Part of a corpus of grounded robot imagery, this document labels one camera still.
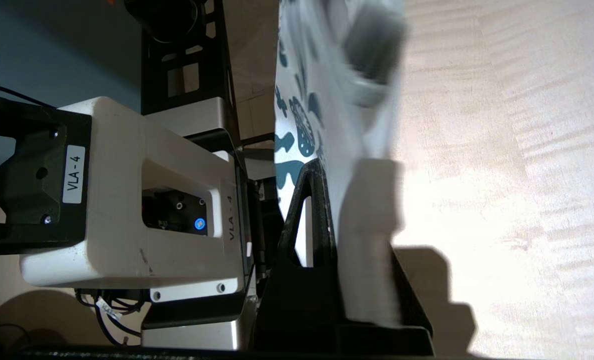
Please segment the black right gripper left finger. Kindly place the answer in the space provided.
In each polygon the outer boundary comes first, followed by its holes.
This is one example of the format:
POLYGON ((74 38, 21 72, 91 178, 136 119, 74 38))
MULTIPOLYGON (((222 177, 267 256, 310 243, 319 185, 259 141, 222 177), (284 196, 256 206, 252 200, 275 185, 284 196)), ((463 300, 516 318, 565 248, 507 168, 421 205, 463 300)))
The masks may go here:
POLYGON ((343 319, 326 173, 315 159, 303 166, 295 185, 256 315, 253 350, 337 356, 343 319), (297 264, 294 249, 306 199, 311 201, 312 267, 297 264))

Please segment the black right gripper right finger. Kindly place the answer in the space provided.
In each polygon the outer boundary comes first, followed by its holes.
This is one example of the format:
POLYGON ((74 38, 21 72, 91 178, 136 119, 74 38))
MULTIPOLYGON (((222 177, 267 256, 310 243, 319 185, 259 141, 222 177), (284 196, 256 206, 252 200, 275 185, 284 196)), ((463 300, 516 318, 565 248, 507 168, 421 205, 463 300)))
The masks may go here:
POLYGON ((346 354, 366 357, 433 357, 433 327, 394 249, 391 273, 400 311, 399 328, 366 323, 346 324, 346 354))

